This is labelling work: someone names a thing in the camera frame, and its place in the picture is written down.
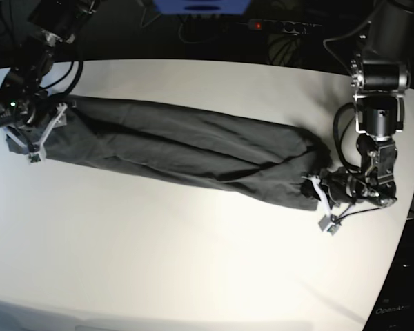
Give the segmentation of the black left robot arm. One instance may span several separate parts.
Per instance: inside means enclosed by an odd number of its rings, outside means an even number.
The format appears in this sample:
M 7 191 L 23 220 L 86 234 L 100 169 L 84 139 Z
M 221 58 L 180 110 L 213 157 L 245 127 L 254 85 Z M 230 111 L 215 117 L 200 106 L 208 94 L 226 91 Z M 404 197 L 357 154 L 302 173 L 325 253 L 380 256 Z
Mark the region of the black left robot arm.
M 323 47 L 350 74 L 353 102 L 341 106 L 333 119 L 342 166 L 308 175 L 302 193 L 331 206 L 367 201 L 387 208 L 397 201 L 393 137 L 404 129 L 404 97 L 411 84 L 414 1 L 376 1 L 358 26 L 324 39 Z M 339 120 L 347 111 L 354 115 L 359 165 L 348 162 L 342 152 Z

